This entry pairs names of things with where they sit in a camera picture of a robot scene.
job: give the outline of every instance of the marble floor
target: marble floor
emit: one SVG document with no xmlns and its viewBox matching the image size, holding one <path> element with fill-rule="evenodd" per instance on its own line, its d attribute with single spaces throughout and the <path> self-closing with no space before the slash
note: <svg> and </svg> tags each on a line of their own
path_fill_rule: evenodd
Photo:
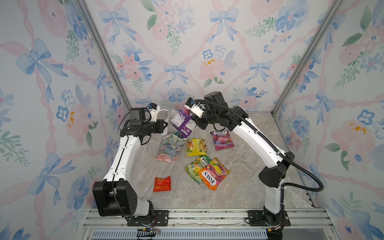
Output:
<svg viewBox="0 0 384 240">
<path fill-rule="evenodd" d="M 287 150 L 271 114 L 250 114 L 250 118 L 277 146 Z M 265 167 L 263 161 L 234 133 L 230 134 L 235 147 L 216 151 L 211 131 L 214 131 L 211 124 L 206 130 L 196 129 L 190 139 L 205 139 L 207 155 L 211 159 L 216 157 L 231 171 L 216 191 L 209 189 L 204 182 L 199 185 L 185 171 L 185 166 L 197 158 L 185 157 L 185 147 L 173 163 L 155 160 L 161 136 L 153 134 L 151 141 L 139 149 L 133 164 L 130 183 L 137 196 L 152 201 L 155 208 L 262 208 L 265 190 L 258 174 Z M 153 192 L 155 177 L 168 176 L 171 177 L 171 191 Z M 303 184 L 294 167 L 288 169 L 286 180 Z M 285 190 L 286 208 L 312 208 L 310 203 L 306 191 L 289 186 Z"/>
</svg>

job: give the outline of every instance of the snack packet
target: snack packet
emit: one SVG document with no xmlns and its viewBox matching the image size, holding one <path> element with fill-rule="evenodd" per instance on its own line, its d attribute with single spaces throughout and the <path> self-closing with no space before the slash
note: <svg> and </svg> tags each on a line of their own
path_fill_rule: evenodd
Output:
<svg viewBox="0 0 384 240">
<path fill-rule="evenodd" d="M 170 191 L 170 176 L 167 178 L 155 177 L 154 192 Z"/>
<path fill-rule="evenodd" d="M 229 136 L 229 131 L 227 129 L 223 131 L 211 132 L 211 135 L 214 138 L 216 150 L 232 148 L 235 146 L 232 142 L 231 136 Z"/>
<path fill-rule="evenodd" d="M 214 158 L 205 168 L 200 170 L 199 175 L 205 184 L 215 191 L 230 173 L 231 171 L 228 171 L 217 158 Z"/>
<path fill-rule="evenodd" d="M 193 163 L 185 167 L 185 170 L 198 184 L 200 184 L 203 180 L 201 179 L 199 172 L 201 169 L 205 168 L 210 162 L 211 159 L 208 156 L 202 155 L 198 157 Z"/>
<path fill-rule="evenodd" d="M 166 162 L 174 162 L 179 156 L 181 149 L 184 147 L 187 139 L 181 139 L 173 133 L 161 140 L 156 159 Z"/>
<path fill-rule="evenodd" d="M 188 140 L 187 149 L 185 151 L 185 156 L 200 156 L 207 154 L 207 144 L 204 139 L 196 138 Z"/>
<path fill-rule="evenodd" d="M 170 122 L 184 137 L 188 137 L 196 128 L 196 123 L 191 118 L 191 111 L 183 107 Z"/>
</svg>

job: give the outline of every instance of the fox's candy bag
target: fox's candy bag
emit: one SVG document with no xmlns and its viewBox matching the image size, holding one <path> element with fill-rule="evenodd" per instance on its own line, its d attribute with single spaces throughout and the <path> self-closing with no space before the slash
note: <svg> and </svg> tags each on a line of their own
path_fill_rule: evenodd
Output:
<svg viewBox="0 0 384 240">
<path fill-rule="evenodd" d="M 201 169 L 205 168 L 210 162 L 211 159 L 208 156 L 202 155 L 198 157 L 193 163 L 185 167 L 185 170 L 198 184 L 200 184 L 203 180 L 201 179 L 199 172 Z"/>
<path fill-rule="evenodd" d="M 231 148 L 235 145 L 232 142 L 231 136 L 229 136 L 228 130 L 211 132 L 215 142 L 215 149 L 220 150 L 224 148 Z"/>
<path fill-rule="evenodd" d="M 231 171 L 228 171 L 217 158 L 214 158 L 205 168 L 200 170 L 199 175 L 205 184 L 215 191 L 230 173 Z"/>
<path fill-rule="evenodd" d="M 207 154 L 207 144 L 204 139 L 196 138 L 187 141 L 186 157 L 200 156 Z"/>
</svg>

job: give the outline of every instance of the red candy packet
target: red candy packet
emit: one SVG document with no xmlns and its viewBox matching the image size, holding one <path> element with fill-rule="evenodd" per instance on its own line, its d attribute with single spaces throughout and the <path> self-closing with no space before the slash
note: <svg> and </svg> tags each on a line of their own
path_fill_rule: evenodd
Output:
<svg viewBox="0 0 384 240">
<path fill-rule="evenodd" d="M 170 191 L 170 176 L 167 178 L 155 177 L 154 192 Z"/>
</svg>

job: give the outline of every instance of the black mounting plate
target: black mounting plate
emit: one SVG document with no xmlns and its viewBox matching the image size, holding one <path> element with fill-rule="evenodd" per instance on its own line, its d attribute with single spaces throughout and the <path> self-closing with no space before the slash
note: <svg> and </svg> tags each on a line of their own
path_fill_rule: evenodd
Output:
<svg viewBox="0 0 384 240">
<path fill-rule="evenodd" d="M 166 227 L 168 225 L 168 210 L 155 210 L 154 220 L 155 226 Z M 128 216 L 129 223 L 127 226 L 129 227 L 151 227 L 152 222 L 149 221 L 145 217 L 137 217 L 137 216 Z"/>
<path fill-rule="evenodd" d="M 251 227 L 268 226 L 265 222 L 263 222 L 265 220 L 265 217 L 263 215 L 263 210 L 248 210 L 247 212 L 248 212 L 248 219 Z M 284 226 L 288 227 L 291 225 L 291 222 L 289 220 L 289 217 L 286 211 L 284 211 L 284 215 L 285 215 Z"/>
</svg>

